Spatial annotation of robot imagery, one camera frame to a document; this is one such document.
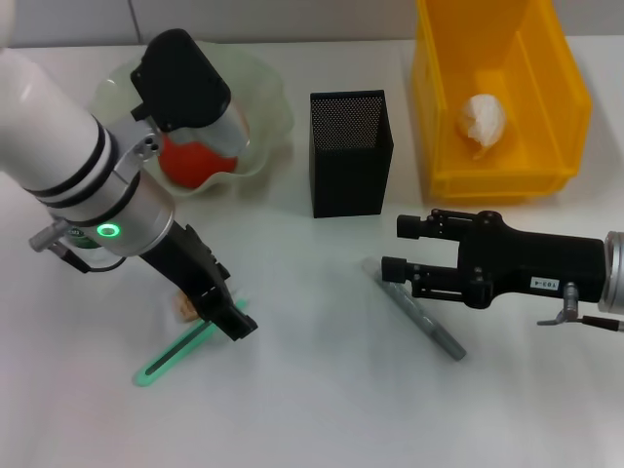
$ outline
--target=gray pen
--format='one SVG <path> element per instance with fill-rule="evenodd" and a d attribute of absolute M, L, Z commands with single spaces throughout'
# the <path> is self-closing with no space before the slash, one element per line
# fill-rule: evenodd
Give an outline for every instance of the gray pen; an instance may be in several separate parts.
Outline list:
<path fill-rule="evenodd" d="M 455 361 L 461 361 L 466 356 L 466 350 L 461 344 L 436 319 L 430 317 L 403 286 L 381 280 L 381 263 L 374 258 L 367 258 L 362 262 L 362 268 L 401 307 L 401 310 Z"/>

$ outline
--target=green plastic stick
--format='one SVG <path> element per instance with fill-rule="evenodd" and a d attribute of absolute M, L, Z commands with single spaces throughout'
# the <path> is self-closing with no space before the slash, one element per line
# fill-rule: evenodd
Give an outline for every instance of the green plastic stick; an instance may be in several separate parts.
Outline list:
<path fill-rule="evenodd" d="M 247 307 L 245 300 L 239 300 L 236 307 Z M 193 349 L 206 341 L 216 330 L 216 325 L 198 320 L 190 329 L 181 334 L 161 355 L 141 368 L 133 379 L 136 386 L 147 387 L 165 372 L 188 356 Z"/>

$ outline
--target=label sticker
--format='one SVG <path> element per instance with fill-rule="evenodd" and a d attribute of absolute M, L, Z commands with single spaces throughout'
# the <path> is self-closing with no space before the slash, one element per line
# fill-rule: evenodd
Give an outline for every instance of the label sticker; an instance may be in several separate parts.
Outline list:
<path fill-rule="evenodd" d="M 537 278 L 533 276 L 530 279 L 530 286 L 536 290 L 558 291 L 559 280 L 550 280 L 548 278 Z"/>

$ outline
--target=green led light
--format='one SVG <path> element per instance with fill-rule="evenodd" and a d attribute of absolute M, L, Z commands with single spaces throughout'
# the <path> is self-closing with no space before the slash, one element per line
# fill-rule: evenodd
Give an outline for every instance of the green led light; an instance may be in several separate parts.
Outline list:
<path fill-rule="evenodd" d="M 121 229 L 117 224 L 101 224 L 97 227 L 97 234 L 101 237 L 117 237 Z"/>

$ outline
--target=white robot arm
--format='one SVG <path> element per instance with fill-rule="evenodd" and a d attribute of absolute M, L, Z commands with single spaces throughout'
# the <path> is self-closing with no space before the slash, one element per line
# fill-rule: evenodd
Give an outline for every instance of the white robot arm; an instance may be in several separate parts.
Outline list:
<path fill-rule="evenodd" d="M 185 31 L 161 34 L 132 74 L 143 104 L 105 128 L 37 64 L 6 47 L 14 15 L 13 0 L 0 0 L 0 169 L 57 220 L 31 247 L 86 272 L 58 242 L 79 227 L 115 254 L 139 255 L 232 339 L 255 330 L 232 301 L 227 270 L 190 226 L 175 222 L 172 196 L 142 169 L 159 154 L 161 132 L 198 138 L 223 155 L 248 145 L 245 119 L 210 62 Z"/>

